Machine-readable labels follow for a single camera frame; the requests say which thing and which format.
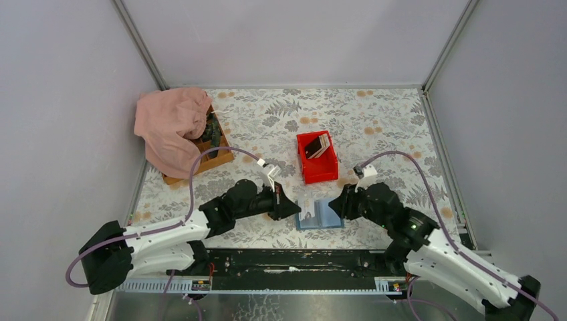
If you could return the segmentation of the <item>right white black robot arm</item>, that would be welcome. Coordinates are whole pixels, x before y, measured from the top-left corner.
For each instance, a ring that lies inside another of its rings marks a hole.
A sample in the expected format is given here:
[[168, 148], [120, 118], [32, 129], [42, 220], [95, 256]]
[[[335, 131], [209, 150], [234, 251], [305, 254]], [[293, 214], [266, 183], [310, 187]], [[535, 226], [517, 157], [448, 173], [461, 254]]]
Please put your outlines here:
[[391, 238], [384, 256], [395, 274], [407, 272], [458, 296], [486, 320], [529, 320], [540, 282], [509, 274], [461, 245], [452, 244], [441, 226], [402, 204], [384, 183], [367, 188], [345, 185], [329, 203], [342, 219], [363, 217], [384, 228]]

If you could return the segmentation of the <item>white card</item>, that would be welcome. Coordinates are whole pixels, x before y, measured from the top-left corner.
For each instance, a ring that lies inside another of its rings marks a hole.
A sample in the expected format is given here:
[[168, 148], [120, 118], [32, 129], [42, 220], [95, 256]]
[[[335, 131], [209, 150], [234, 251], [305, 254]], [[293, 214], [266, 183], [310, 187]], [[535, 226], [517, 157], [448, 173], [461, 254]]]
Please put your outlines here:
[[316, 224], [318, 222], [316, 201], [311, 193], [299, 193], [298, 205], [301, 207], [301, 211], [298, 214], [301, 224]]

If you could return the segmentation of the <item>blue card holder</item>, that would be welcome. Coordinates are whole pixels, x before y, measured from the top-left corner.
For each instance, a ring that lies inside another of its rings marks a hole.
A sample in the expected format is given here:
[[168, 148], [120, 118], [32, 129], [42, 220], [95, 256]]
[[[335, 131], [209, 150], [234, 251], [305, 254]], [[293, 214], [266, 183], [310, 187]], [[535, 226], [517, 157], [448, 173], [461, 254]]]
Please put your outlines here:
[[344, 221], [340, 218], [334, 210], [329, 206], [331, 198], [315, 199], [316, 201], [316, 213], [318, 216], [318, 222], [316, 224], [301, 224], [298, 219], [298, 214], [296, 215], [296, 228], [297, 230], [309, 230], [309, 229], [335, 229], [343, 228]]

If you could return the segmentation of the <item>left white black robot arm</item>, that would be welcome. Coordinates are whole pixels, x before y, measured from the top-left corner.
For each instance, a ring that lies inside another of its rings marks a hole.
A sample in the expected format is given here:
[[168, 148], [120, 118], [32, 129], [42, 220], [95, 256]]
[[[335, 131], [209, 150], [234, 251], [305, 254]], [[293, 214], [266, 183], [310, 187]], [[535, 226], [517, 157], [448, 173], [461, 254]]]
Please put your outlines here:
[[98, 295], [132, 276], [199, 270], [209, 262], [204, 240], [232, 230], [238, 219], [266, 213], [279, 221], [300, 211], [281, 184], [259, 190], [253, 181], [241, 179], [200, 205], [189, 219], [174, 217], [138, 227], [107, 222], [79, 250], [86, 286]]

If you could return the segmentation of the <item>red plastic bin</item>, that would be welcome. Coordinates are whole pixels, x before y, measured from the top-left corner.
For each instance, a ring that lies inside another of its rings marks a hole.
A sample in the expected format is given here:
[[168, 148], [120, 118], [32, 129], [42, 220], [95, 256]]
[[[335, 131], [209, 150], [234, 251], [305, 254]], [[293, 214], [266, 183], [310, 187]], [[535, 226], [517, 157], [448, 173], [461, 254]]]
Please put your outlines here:
[[[305, 148], [309, 143], [323, 134], [327, 136], [330, 146], [322, 153], [321, 157], [307, 159]], [[338, 179], [338, 158], [328, 130], [297, 134], [296, 139], [300, 158], [300, 170], [305, 184], [310, 185]]]

